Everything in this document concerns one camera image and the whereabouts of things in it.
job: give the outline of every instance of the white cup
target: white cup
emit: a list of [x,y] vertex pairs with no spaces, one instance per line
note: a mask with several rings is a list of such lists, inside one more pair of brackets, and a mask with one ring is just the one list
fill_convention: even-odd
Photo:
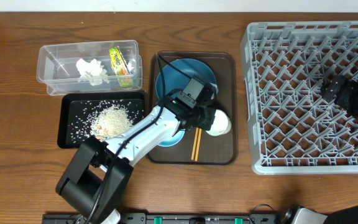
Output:
[[211,126],[211,130],[207,131],[209,135],[219,136],[226,134],[231,129],[231,122],[229,117],[221,110],[216,110],[214,123]]

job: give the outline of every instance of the gray dish rack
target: gray dish rack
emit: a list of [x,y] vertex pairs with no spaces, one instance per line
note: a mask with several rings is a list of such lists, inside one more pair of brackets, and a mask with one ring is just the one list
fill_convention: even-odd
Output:
[[255,173],[358,173],[358,120],[320,92],[358,80],[358,21],[251,23],[241,58]]

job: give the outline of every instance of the cable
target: cable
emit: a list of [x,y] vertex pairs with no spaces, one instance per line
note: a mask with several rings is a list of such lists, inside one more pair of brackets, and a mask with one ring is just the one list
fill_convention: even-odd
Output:
[[[157,57],[157,62],[158,62],[158,67],[160,69],[160,73],[161,73],[161,79],[162,79],[162,94],[163,96],[165,96],[165,77],[164,77],[164,73],[162,72],[162,67],[161,67],[161,62],[160,59],[158,58],[158,54],[156,54]],[[160,111],[158,112],[158,115],[155,117],[155,119],[149,123],[148,125],[144,126],[142,129],[138,130],[137,132],[135,132],[133,135],[129,136],[129,138],[125,139],[122,144],[119,146],[116,154],[114,155],[114,159],[112,159],[110,166],[108,166],[107,171],[104,175],[102,184],[100,186],[100,190],[98,192],[98,196],[96,197],[96,201],[92,207],[91,213],[89,214],[88,218],[86,219],[84,224],[89,224],[89,222],[91,221],[91,219],[93,218],[94,213],[96,212],[96,209],[99,206],[99,201],[101,199],[101,196],[103,194],[104,188],[106,187],[106,177],[108,177],[112,171],[112,167],[115,164],[116,159],[118,158],[119,153],[126,147],[126,145],[134,138],[136,137],[138,134],[140,134],[141,132],[145,131],[147,128],[151,127],[151,125],[155,124],[158,119],[161,117],[162,114],[162,110],[163,110],[163,106],[160,107]]]
[[156,53],[157,55],[157,59],[161,59],[164,63],[166,63],[167,65],[169,65],[171,68],[175,69],[177,72],[179,72],[180,74],[186,76],[187,78],[191,79],[191,77],[189,75],[187,75],[186,73],[184,73],[183,71],[177,69],[175,66],[171,65],[171,63],[167,62],[163,57],[161,57],[158,53]]
[[252,219],[251,215],[255,212],[255,210],[257,208],[260,208],[260,207],[269,207],[269,208],[271,208],[273,210],[273,212],[276,213],[276,210],[274,210],[274,208],[272,208],[270,205],[268,205],[268,204],[259,204],[259,205],[255,206],[254,209],[252,209],[251,213],[249,214],[249,222],[251,224],[255,224],[255,221]]

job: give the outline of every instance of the white wall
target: white wall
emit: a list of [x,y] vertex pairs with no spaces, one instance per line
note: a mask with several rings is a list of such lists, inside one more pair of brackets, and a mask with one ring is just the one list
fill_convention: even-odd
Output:
[[358,0],[0,0],[0,11],[358,12]]

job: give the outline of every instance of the plastic storage bin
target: plastic storage bin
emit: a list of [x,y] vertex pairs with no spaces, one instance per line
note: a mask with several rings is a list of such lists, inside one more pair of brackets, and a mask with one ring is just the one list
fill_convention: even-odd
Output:
[[[133,81],[129,87],[121,87],[118,77],[111,68],[109,49],[119,47],[125,58]],[[90,62],[96,59],[107,70],[108,82],[91,85],[89,79],[79,79],[76,67],[79,59]],[[137,42],[134,40],[118,40],[105,42],[85,42],[75,44],[46,45],[41,47],[38,58],[37,80],[45,83],[49,95],[67,93],[101,92],[119,90],[139,90],[142,88],[142,59],[139,55]]]
[[358,21],[251,23],[241,58],[255,173],[358,173],[358,120],[320,93],[358,80]]

